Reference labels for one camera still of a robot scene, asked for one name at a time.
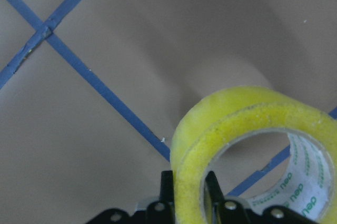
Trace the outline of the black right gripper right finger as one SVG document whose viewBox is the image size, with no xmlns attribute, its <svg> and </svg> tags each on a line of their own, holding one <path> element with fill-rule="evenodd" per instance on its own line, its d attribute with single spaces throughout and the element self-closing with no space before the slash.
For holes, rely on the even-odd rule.
<svg viewBox="0 0 337 224">
<path fill-rule="evenodd" d="M 205 178 L 204 211 L 207 223 L 252 223 L 245 202 L 235 196 L 224 196 L 213 171 Z"/>
</svg>

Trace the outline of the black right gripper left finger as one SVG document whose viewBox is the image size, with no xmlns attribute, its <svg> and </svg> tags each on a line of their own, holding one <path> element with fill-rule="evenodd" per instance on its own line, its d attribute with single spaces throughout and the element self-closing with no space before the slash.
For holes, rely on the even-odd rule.
<svg viewBox="0 0 337 224">
<path fill-rule="evenodd" d="M 139 201 L 136 213 L 139 223 L 175 223 L 173 172 L 161 172 L 160 192 Z"/>
</svg>

